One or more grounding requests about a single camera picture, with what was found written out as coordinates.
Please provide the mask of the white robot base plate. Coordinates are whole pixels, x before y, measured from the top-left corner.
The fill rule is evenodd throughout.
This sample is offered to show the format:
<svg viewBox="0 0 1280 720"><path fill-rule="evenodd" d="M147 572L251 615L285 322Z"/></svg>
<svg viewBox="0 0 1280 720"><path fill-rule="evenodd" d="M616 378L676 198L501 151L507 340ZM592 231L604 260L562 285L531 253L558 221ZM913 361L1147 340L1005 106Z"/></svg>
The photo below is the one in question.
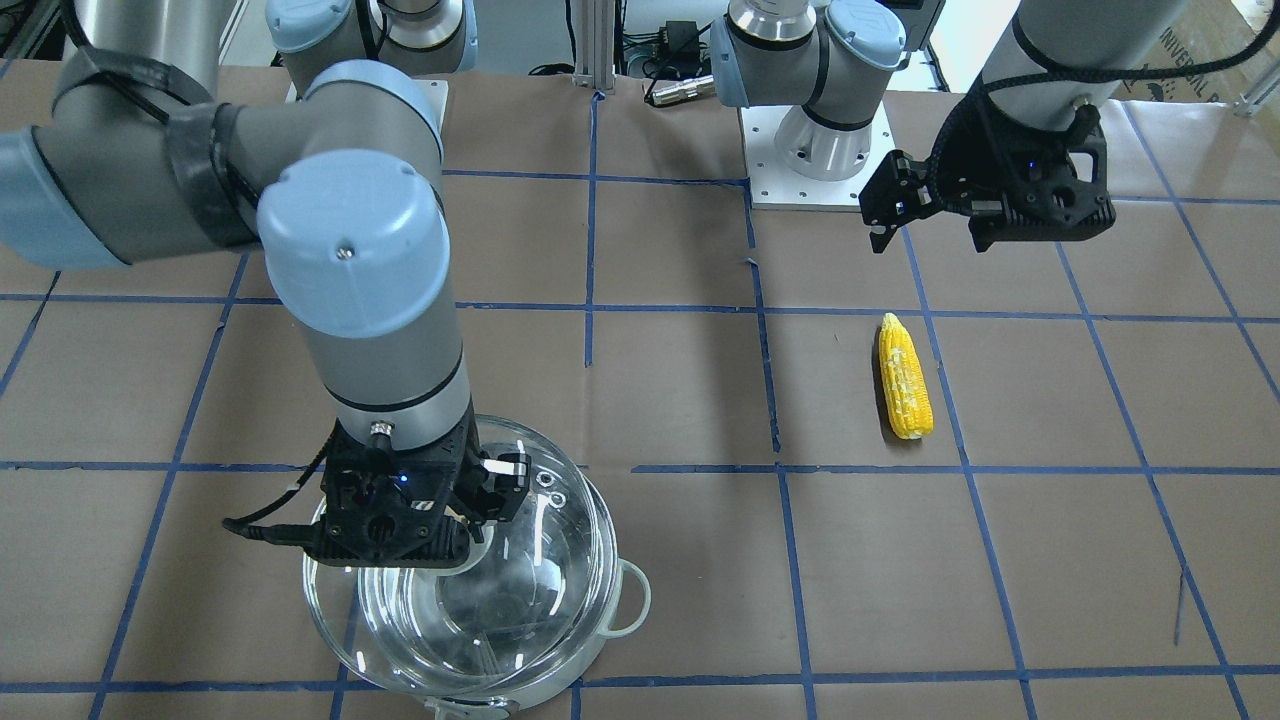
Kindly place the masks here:
<svg viewBox="0 0 1280 720"><path fill-rule="evenodd" d="M800 106L742 108L739 117L756 209L859 213L861 191L893 149L882 106L855 131L818 124Z"/></svg>

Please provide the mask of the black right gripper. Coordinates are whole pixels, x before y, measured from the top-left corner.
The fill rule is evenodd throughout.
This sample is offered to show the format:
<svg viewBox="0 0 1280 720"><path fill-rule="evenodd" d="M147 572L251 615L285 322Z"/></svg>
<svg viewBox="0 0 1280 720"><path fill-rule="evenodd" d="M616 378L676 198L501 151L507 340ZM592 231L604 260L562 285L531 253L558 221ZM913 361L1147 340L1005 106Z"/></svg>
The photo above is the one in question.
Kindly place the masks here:
<svg viewBox="0 0 1280 720"><path fill-rule="evenodd" d="M470 556L470 521L511 521L531 482L526 452L476 456L474 416L420 448L396 451L387 439L356 439L340 425L326 452L324 510L303 553L329 566L457 569Z"/></svg>

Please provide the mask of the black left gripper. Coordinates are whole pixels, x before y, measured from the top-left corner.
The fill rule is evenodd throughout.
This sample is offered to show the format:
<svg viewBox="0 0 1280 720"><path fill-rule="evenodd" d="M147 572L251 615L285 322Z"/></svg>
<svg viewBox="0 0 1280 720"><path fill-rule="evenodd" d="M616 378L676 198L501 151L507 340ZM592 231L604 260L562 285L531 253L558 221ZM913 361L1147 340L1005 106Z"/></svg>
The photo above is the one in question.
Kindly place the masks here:
<svg viewBox="0 0 1280 720"><path fill-rule="evenodd" d="M1097 106L1078 108L1064 131L1023 126L993 105L963 105L943 127L934 192L924 161L891 150L859 193L872 252L934 215L936 197L966 217L977 252L1002 242L1082 242L1114 227Z"/></svg>

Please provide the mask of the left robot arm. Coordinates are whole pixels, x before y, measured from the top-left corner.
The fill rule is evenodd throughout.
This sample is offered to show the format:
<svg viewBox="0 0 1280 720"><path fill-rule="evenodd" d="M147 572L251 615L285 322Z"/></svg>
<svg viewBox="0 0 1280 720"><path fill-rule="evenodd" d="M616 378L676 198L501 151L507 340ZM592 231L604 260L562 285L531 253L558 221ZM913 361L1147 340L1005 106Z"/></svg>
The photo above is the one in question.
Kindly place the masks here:
<svg viewBox="0 0 1280 720"><path fill-rule="evenodd" d="M1101 104L1184 8L1019 3L923 159L890 147L883 101L940 1L731 1L708 31L710 85L740 111L762 208L858 211L876 252L942 211L978 251L1079 242L1116 220Z"/></svg>

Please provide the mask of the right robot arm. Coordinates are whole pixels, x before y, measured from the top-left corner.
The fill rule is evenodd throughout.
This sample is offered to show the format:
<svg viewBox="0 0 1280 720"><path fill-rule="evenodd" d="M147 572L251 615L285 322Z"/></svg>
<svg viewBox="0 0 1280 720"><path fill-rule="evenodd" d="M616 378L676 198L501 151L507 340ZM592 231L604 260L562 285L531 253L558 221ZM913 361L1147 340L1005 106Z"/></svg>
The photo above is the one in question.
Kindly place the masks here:
<svg viewBox="0 0 1280 720"><path fill-rule="evenodd" d="M477 437L451 287L439 115L415 81L470 63L463 1L381 1L439 29L378 59L366 3L271 1L293 102L215 97L215 1L63 1L52 122L3 136L3 242L59 272L261 250L335 405L310 524L224 528L352 568L463 571L517 514L531 462Z"/></svg>

